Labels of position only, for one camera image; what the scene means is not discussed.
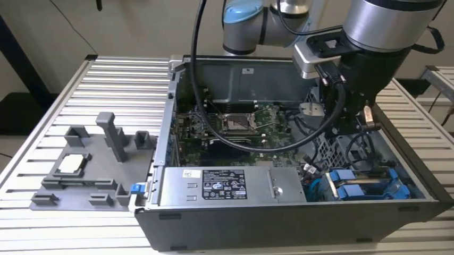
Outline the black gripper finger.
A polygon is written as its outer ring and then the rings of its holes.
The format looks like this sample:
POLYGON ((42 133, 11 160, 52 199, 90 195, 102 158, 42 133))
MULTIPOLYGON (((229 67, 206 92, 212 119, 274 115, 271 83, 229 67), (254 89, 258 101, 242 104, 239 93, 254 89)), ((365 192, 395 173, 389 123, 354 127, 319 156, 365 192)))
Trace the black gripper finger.
POLYGON ((366 105, 359 112, 361 129, 366 132, 381 130, 381 123, 375 121, 371 107, 366 105))
POLYGON ((342 117, 333 125, 331 137, 339 135, 353 135, 359 132, 359 122, 357 117, 342 117))

